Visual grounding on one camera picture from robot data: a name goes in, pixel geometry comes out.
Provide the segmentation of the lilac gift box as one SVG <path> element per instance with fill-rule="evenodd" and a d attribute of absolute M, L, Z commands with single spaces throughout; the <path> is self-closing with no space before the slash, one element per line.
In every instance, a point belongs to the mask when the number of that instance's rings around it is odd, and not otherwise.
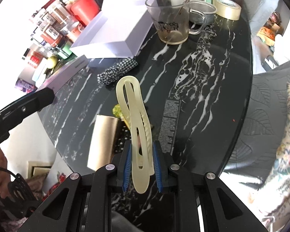
<path fill-rule="evenodd" d="M 77 55 L 127 58 L 138 53 L 152 26 L 146 0 L 104 0 L 102 10 L 71 46 Z"/>

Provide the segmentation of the gold rectangular box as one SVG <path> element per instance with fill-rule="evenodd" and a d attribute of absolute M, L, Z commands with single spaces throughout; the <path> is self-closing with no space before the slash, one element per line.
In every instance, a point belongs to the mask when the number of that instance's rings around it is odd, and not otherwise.
<path fill-rule="evenodd" d="M 96 116 L 88 154 L 88 168 L 97 171 L 111 162 L 120 127 L 121 120 L 117 117 Z"/>

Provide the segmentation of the floral cushion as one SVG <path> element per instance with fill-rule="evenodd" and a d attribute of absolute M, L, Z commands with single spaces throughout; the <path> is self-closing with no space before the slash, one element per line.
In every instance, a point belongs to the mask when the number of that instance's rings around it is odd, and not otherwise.
<path fill-rule="evenodd" d="M 290 218 L 290 83 L 287 84 L 287 121 L 276 160 L 253 204 L 269 231 L 281 231 Z"/>

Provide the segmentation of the black polka dot clip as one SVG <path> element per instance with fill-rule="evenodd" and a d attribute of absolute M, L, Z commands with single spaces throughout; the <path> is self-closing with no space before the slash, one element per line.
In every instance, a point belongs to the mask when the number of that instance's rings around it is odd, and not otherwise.
<path fill-rule="evenodd" d="M 121 122 L 118 134 L 115 139 L 114 154 L 123 151 L 126 141 L 131 140 L 131 133 L 125 122 Z"/>

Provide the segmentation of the glass mug with stick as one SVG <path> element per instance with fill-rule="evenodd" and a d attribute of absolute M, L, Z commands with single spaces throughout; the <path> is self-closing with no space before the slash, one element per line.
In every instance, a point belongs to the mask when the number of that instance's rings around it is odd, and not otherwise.
<path fill-rule="evenodd" d="M 146 0 L 145 5 L 152 18 L 160 40 L 169 45 L 184 43 L 189 35 L 198 35 L 206 26 L 205 14 L 190 8 L 190 0 Z M 190 14 L 200 16 L 199 29 L 189 26 Z"/>

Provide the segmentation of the yellow green hair clip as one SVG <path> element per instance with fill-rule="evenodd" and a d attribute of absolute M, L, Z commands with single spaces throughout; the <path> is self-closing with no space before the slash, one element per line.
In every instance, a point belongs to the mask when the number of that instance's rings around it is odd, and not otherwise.
<path fill-rule="evenodd" d="M 121 110 L 119 104 L 117 104 L 117 105 L 115 105 L 115 106 L 113 107 L 112 112 L 113 112 L 113 115 L 114 115 L 115 117 L 120 118 L 120 119 L 121 119 L 121 120 L 126 124 L 126 127 L 127 127 L 128 129 L 130 129 L 129 123 L 128 123 L 127 120 L 125 119 L 125 116 L 124 116 L 124 114 L 122 113 L 122 110 Z"/>

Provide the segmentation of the small metal bowl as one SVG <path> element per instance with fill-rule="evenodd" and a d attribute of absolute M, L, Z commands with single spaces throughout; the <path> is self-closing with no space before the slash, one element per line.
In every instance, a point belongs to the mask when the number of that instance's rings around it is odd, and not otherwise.
<path fill-rule="evenodd" d="M 206 17 L 206 25 L 211 25 L 214 23 L 217 8 L 213 4 L 204 1 L 191 0 L 190 9 L 202 12 Z M 191 23 L 197 25 L 201 25 L 204 21 L 199 14 L 195 14 L 193 12 L 190 12 L 189 20 Z"/>

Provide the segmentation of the red canister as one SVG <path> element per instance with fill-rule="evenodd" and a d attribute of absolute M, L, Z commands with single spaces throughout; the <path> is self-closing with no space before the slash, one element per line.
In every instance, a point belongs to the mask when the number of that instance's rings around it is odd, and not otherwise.
<path fill-rule="evenodd" d="M 71 6 L 71 11 L 87 26 L 100 12 L 100 8 L 95 0 L 78 0 Z"/>

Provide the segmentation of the brown spice jar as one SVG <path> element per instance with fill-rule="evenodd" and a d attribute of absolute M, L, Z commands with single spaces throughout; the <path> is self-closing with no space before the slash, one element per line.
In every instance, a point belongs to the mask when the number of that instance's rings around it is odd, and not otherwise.
<path fill-rule="evenodd" d="M 61 28 L 68 26 L 71 14 L 60 2 L 53 2 L 46 8 L 46 11 L 59 23 Z"/>

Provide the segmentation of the grey leaf chair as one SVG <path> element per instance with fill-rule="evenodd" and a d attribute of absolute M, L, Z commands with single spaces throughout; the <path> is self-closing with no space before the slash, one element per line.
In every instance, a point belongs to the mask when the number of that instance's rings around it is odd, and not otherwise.
<path fill-rule="evenodd" d="M 265 25 L 278 7 L 279 0 L 244 0 L 252 37 Z"/>
<path fill-rule="evenodd" d="M 253 76 L 241 133 L 224 168 L 231 182 L 259 189 L 275 161 L 287 123 L 290 61 Z"/>

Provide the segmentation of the cream plastic hair clip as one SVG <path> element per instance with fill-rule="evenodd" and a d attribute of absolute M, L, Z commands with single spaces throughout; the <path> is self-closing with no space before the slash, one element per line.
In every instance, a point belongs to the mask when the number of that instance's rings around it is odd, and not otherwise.
<path fill-rule="evenodd" d="M 133 76 L 121 78 L 116 96 L 131 133 L 132 181 L 135 190 L 143 194 L 154 175 L 151 124 L 142 99 L 140 83 Z"/>

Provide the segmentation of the checkered fabric scrunchie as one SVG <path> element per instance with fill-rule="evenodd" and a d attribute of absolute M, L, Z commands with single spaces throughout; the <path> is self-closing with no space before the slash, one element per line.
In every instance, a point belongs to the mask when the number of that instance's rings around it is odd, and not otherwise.
<path fill-rule="evenodd" d="M 121 79 L 126 73 L 138 66 L 135 58 L 124 58 L 116 62 L 110 68 L 97 75 L 97 82 L 102 85 L 110 85 Z"/>

